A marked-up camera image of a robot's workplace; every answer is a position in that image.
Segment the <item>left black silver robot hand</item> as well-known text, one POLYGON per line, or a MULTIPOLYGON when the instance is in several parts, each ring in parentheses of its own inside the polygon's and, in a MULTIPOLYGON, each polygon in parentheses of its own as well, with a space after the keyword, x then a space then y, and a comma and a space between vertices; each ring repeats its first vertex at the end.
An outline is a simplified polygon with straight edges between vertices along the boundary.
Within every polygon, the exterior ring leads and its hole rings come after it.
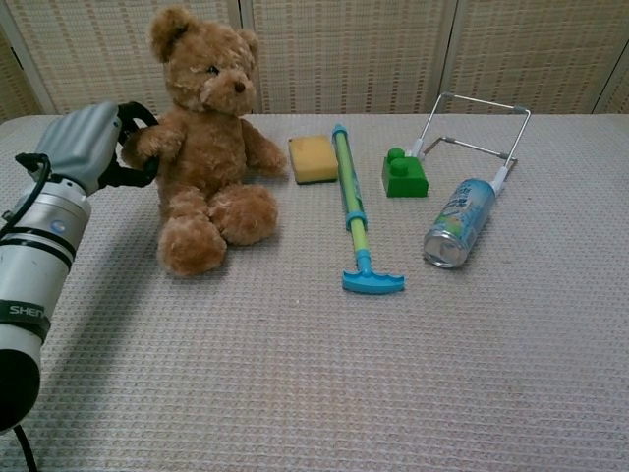
POLYGON ((158 159, 152 156, 137 170, 121 166, 116 154, 116 146, 139 129, 137 120, 149 127, 157 124, 135 101, 93 104, 55 119, 35 152, 48 157, 53 175, 79 184, 89 196, 107 186, 143 188, 155 178, 158 159))

